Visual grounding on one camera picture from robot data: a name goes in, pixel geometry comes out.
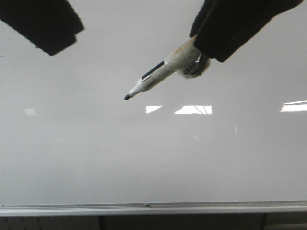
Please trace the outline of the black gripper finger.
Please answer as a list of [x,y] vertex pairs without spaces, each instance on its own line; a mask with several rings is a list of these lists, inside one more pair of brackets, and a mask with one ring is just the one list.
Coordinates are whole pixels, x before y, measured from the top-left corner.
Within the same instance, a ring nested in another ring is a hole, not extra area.
[[301,3],[301,0],[206,0],[189,35],[205,56],[225,62],[275,16]]
[[84,30],[67,0],[2,0],[0,20],[50,56],[73,45]]

